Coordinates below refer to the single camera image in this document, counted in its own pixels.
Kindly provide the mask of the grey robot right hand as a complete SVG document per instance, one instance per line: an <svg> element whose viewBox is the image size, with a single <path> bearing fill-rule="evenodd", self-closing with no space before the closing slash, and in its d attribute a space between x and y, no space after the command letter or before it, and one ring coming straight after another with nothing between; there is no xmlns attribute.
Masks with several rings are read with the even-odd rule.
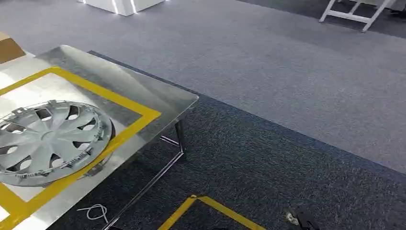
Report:
<svg viewBox="0 0 406 230"><path fill-rule="evenodd" d="M289 207L284 215L289 230L320 230L313 215L300 206Z"/></svg>

